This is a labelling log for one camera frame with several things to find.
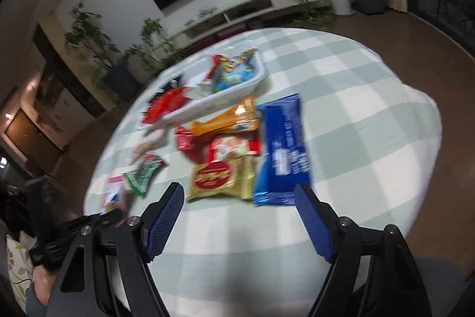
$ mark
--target round table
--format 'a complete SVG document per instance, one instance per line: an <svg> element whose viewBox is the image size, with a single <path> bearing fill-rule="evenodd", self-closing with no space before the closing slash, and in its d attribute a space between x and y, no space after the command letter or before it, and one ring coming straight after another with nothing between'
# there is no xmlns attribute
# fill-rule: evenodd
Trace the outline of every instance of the round table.
<svg viewBox="0 0 475 317"><path fill-rule="evenodd" d="M300 93L319 199L360 226L393 223L407 234L440 147L434 101L348 38L280 28L231 39L237 38L255 42L268 70L257 103ZM221 45L226 41L194 56L216 53ZM86 213L101 210L109 177L131 170L132 147L144 135L137 122L164 76L141 94L111 137L86 194ZM169 166L135 201L131 215L157 201L171 182L189 187L192 162L177 150L171 132L157 150ZM150 264L166 307L180 317L306 316L328 269L295 207L254 207L236 198L185 203L165 250Z"/></svg>

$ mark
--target tablecloth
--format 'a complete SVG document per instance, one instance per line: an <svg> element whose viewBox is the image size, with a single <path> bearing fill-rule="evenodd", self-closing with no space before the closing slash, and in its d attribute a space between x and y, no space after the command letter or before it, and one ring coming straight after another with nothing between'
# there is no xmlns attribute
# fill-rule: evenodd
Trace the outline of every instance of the tablecloth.
<svg viewBox="0 0 475 317"><path fill-rule="evenodd" d="M300 93L313 189L339 215L360 226L393 223L407 234L433 171L441 141L440 114L426 94L404 85L379 55L338 35L300 29L253 30L269 76L257 102ZM219 46L195 56L216 53ZM108 177L129 171L132 147L152 83L106 146L85 198L100 211ZM169 166L130 214L140 215L171 182L185 189L192 162L173 133L157 152ZM186 203L150 270L173 316L305 316L329 265L318 256L295 207L260 207L235 198Z"/></svg>

